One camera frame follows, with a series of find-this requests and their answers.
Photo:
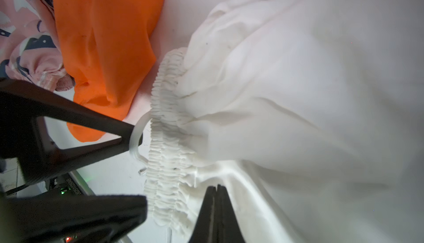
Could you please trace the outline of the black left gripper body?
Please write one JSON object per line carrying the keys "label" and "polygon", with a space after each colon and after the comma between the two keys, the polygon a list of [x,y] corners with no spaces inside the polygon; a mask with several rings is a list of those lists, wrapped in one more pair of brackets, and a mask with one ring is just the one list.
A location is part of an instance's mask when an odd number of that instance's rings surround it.
{"label": "black left gripper body", "polygon": [[1,199],[1,242],[116,243],[147,219],[144,196]]}

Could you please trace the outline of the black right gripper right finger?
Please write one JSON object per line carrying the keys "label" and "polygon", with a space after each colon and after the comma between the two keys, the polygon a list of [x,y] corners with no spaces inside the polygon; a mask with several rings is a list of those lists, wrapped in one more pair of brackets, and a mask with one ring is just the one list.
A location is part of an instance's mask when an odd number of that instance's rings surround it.
{"label": "black right gripper right finger", "polygon": [[226,187],[207,188],[189,243],[245,243]]}

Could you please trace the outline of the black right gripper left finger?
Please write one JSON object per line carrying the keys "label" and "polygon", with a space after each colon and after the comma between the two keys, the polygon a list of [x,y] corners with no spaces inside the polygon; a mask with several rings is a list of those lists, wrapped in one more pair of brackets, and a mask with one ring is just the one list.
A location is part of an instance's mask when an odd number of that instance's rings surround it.
{"label": "black right gripper left finger", "polygon": [[[47,119],[114,138],[83,144],[70,133],[49,128]],[[1,79],[1,159],[17,159],[28,185],[120,155],[137,148],[142,140],[129,123],[28,82]]]}

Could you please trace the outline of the white shorts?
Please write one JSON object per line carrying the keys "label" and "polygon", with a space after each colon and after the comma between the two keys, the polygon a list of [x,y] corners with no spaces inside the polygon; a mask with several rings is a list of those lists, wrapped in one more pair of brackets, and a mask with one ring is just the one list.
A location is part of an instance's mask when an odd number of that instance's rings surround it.
{"label": "white shorts", "polygon": [[149,217],[226,187],[248,243],[424,240],[424,0],[228,0],[151,92]]}

